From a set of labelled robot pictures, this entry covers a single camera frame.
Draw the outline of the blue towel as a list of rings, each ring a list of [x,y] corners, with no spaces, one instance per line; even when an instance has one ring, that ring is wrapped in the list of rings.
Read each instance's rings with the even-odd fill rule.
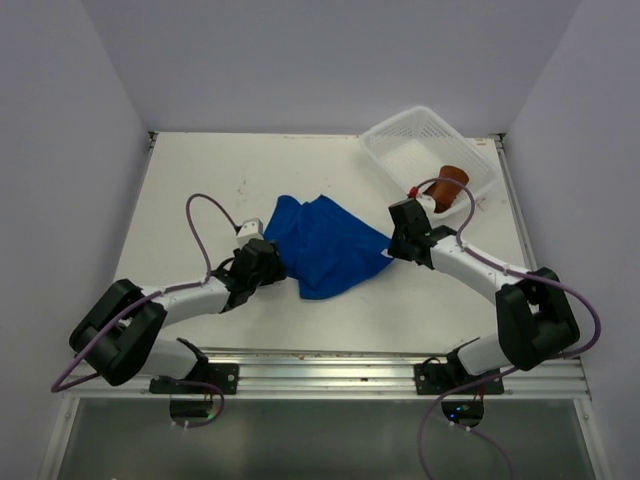
[[[264,237],[273,241],[303,300],[341,295],[385,270],[390,239],[327,196],[278,197]]]

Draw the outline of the brown orange towel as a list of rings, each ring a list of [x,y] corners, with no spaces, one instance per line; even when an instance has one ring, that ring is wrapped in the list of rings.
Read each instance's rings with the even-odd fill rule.
[[[434,200],[435,212],[443,213],[451,207],[462,190],[460,185],[468,184],[469,176],[458,167],[444,165],[439,171],[438,178],[437,182],[426,189],[425,194]]]

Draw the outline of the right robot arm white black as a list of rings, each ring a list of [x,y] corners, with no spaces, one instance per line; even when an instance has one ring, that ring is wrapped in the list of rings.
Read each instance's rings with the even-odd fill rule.
[[[565,292],[550,284],[558,281],[553,271],[531,273],[483,263],[459,244],[455,230],[433,227],[415,199],[391,205],[389,213],[394,225],[391,257],[446,274],[495,307],[496,332],[447,355],[445,379],[451,389],[468,392],[482,375],[504,367],[529,371],[579,340]]]

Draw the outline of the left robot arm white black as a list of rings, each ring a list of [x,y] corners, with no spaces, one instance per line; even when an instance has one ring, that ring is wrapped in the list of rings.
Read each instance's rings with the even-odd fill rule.
[[[276,245],[251,239],[206,281],[144,289],[118,280],[71,333],[74,362],[86,361],[111,386],[149,375],[172,378],[185,392],[197,392],[207,383],[206,356],[187,340],[161,340],[161,329],[227,313],[245,304],[258,288],[285,278]]]

